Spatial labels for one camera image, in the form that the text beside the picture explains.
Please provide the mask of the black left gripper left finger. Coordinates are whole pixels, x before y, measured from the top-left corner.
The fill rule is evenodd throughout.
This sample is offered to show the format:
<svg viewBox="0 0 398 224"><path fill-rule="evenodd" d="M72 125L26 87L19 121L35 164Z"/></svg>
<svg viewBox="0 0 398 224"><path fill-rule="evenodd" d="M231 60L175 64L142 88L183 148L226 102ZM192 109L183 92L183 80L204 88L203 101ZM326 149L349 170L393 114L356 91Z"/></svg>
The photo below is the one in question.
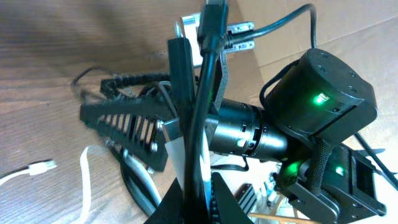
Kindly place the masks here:
<svg viewBox="0 0 398 224"><path fill-rule="evenodd" d="M174 179L155 212L144 224L180 224L183 217L183 192Z"/></svg>

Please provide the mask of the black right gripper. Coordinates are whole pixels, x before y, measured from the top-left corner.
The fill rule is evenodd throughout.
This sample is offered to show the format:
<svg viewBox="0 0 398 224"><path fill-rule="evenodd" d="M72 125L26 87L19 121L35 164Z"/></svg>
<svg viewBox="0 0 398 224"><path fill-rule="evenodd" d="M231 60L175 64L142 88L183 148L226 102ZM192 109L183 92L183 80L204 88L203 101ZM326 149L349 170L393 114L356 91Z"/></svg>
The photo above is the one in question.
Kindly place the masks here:
<svg viewBox="0 0 398 224"><path fill-rule="evenodd" d="M180 138L189 132L189 122L195 104L194 67L190 41L185 37L167 42L169 50L170 75L168 73L147 73L115 76L103 79L100 93L105 97L127 97L120 89L151 82L171 80L172 99L177 107L177 117L172 119L167 104L156 98L117 99L97 103L83 103L80 106L80 120L100 136L110 138L149 167L162 172L167 163L167 142ZM215 84L210 98L210 114L206 121L207 140L215 136L219 110L228 84L225 53L215 61ZM167 121L159 128L160 121Z"/></svg>

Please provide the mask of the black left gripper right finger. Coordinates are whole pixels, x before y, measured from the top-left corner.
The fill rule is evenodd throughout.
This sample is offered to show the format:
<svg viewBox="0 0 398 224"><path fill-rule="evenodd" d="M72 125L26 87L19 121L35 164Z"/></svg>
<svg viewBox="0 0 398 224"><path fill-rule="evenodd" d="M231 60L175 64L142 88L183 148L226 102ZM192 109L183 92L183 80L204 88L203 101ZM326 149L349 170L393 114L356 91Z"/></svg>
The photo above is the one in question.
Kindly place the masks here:
<svg viewBox="0 0 398 224"><path fill-rule="evenodd" d="M211 174L211 222L252 224L218 172Z"/></svg>

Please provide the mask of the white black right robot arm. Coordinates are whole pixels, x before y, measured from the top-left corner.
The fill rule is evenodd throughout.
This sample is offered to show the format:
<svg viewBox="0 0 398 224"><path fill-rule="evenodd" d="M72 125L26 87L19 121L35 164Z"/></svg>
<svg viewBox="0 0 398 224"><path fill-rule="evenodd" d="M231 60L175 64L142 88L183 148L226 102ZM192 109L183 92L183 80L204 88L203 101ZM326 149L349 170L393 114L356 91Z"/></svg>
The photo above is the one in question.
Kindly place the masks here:
<svg viewBox="0 0 398 224"><path fill-rule="evenodd" d="M321 223L351 223L386 207L375 196L375 167L344 140L377 117L373 87L347 64L326 51L312 48L284 67L260 93L261 106L223 99L216 105L210 80L216 77L218 55L204 52L201 90L175 67L171 69L173 100L118 99L126 79L101 84L106 100L84 103L80 119L124 147L140 143L139 117L177 118L190 142L185 159L182 212L186 223L209 223L241 215L236 205L213 192L205 201L199 173L199 142L213 128L210 150L282 163L277 189L307 217Z"/></svg>

